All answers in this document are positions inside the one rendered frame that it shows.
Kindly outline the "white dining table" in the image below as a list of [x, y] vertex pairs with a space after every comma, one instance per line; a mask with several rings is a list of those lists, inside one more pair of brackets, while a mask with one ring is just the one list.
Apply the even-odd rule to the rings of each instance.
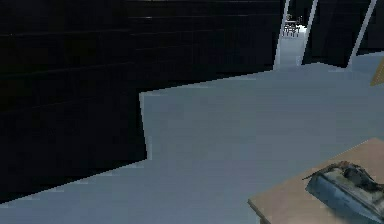
[[303, 32], [305, 27], [302, 25], [302, 17], [294, 18], [291, 14], [288, 14], [284, 23], [283, 34], [291, 36], [299, 36], [300, 32]]

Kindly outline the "light brown wooden table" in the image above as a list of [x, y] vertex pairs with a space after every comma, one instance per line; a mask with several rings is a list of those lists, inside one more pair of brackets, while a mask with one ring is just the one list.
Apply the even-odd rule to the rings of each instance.
[[260, 217], [260, 224], [373, 224], [336, 213], [305, 190], [306, 176], [340, 161], [360, 165], [375, 181], [384, 183], [384, 141], [371, 138], [251, 197], [248, 204]]

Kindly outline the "blue rectangular planter box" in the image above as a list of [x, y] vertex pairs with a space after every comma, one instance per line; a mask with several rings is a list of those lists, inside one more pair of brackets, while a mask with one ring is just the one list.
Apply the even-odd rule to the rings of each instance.
[[362, 166], [340, 161], [305, 179], [309, 180], [305, 190], [338, 215], [384, 224], [384, 184], [376, 182]]

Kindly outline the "tan wooden furniture corner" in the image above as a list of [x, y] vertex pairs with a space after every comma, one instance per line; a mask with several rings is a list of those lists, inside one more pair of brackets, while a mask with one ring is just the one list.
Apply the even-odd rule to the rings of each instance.
[[384, 57], [381, 59], [374, 76], [370, 82], [371, 86], [376, 86], [384, 83]]

